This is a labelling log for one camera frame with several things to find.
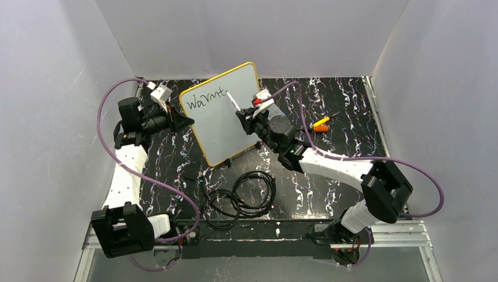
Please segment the yellow framed whiteboard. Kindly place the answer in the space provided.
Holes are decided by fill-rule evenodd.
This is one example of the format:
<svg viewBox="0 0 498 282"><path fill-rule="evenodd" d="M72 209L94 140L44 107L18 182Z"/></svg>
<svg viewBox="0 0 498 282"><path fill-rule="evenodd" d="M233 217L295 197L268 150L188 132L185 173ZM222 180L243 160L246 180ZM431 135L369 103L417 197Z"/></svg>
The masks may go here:
<svg viewBox="0 0 498 282"><path fill-rule="evenodd" d="M179 102L185 115L194 120L191 127L209 166L217 166L259 141L255 134L246 135L228 97L246 109L252 107L253 95L259 91L256 66L246 62L180 94Z"/></svg>

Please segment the black white marker pen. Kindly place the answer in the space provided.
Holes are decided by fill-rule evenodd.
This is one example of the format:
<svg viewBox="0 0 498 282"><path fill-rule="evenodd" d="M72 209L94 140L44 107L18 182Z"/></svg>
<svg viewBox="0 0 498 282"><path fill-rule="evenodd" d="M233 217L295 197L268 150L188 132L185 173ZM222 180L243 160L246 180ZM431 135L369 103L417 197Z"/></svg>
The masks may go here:
<svg viewBox="0 0 498 282"><path fill-rule="evenodd" d="M226 91L226 95L228 96L229 100L231 101L231 103L235 107L236 111L241 111L241 108L239 107L239 105L237 104L237 102L235 101L233 96L228 91Z"/></svg>

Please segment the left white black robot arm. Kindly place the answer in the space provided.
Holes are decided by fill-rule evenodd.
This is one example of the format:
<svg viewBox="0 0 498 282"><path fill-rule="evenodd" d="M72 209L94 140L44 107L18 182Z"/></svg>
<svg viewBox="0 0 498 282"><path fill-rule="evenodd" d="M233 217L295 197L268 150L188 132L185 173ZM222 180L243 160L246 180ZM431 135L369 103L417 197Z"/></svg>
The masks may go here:
<svg viewBox="0 0 498 282"><path fill-rule="evenodd" d="M103 207L91 216L93 230L107 258L149 251L157 239L179 235L171 213L146 216L139 204L142 178L129 173L124 166L141 173L154 134L164 130L178 133L194 124L193 119L169 103L149 112L137 97L119 101L118 110L121 120L113 138L119 162Z"/></svg>

